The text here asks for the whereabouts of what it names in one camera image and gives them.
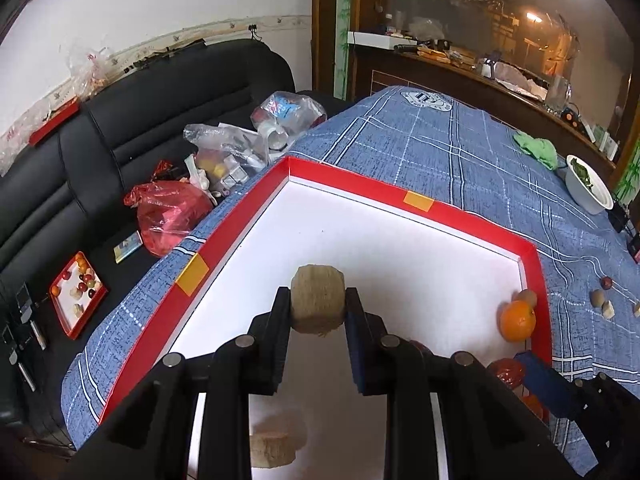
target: metal screw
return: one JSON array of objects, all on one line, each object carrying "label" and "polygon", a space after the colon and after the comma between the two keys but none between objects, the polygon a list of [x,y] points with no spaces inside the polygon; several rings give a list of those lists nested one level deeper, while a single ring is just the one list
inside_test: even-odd
[{"label": "metal screw", "polygon": [[395,348],[400,344],[400,339],[397,335],[387,334],[380,338],[380,344],[385,348]]},{"label": "metal screw", "polygon": [[456,352],[453,359],[462,366],[471,366],[474,363],[474,357],[469,352]]},{"label": "metal screw", "polygon": [[248,348],[249,346],[254,344],[254,342],[254,336],[249,334],[243,334],[236,337],[236,346],[240,348]]},{"label": "metal screw", "polygon": [[173,368],[175,365],[180,364],[180,361],[182,361],[182,356],[177,352],[171,352],[162,358],[162,364],[169,368]]}]

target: white wall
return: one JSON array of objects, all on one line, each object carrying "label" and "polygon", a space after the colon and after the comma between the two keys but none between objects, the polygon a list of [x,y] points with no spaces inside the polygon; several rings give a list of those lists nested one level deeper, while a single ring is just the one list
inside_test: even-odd
[{"label": "white wall", "polygon": [[[311,0],[32,0],[0,44],[0,133],[69,74],[74,40],[118,52],[162,34],[228,18],[310,15]],[[264,37],[291,65],[296,87],[310,88],[310,31]]]}]

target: small fruit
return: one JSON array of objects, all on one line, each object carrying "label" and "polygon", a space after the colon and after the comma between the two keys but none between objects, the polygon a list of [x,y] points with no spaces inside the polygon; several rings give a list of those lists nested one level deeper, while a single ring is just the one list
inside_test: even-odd
[{"label": "small fruit", "polygon": [[540,404],[540,401],[535,395],[525,395],[520,400],[527,405],[527,408],[529,408],[537,418],[542,420],[545,416],[545,410],[542,408],[542,404]]},{"label": "small fruit", "polygon": [[525,288],[518,293],[516,300],[525,301],[531,308],[535,308],[538,304],[538,295],[530,288]]},{"label": "small fruit", "polygon": [[522,384],[524,380],[524,366],[516,359],[507,357],[494,361],[486,368],[512,390]]},{"label": "small fruit", "polygon": [[604,319],[611,319],[616,315],[616,311],[613,310],[613,303],[605,301],[602,305],[602,317]]},{"label": "small fruit", "polygon": [[613,280],[609,276],[603,276],[600,279],[600,286],[604,290],[609,290],[613,286]]},{"label": "small fruit", "polygon": [[536,313],[525,301],[513,301],[500,313],[500,334],[511,343],[524,341],[535,327]]},{"label": "small fruit", "polygon": [[589,299],[594,308],[601,308],[607,298],[604,297],[604,290],[599,288],[589,293]]}]

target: orange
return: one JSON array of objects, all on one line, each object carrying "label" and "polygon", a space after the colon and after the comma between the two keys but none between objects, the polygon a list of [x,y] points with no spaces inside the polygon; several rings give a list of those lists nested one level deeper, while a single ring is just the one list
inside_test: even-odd
[{"label": "orange", "polygon": [[513,301],[500,313],[500,333],[511,343],[524,341],[535,327],[536,313],[525,301]]}]

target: light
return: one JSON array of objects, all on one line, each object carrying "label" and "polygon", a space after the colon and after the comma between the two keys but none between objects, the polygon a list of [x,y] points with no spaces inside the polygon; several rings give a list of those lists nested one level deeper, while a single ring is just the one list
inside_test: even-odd
[{"label": "light", "polygon": [[536,16],[533,12],[527,12],[527,18],[529,18],[532,22],[542,23],[542,18]]}]

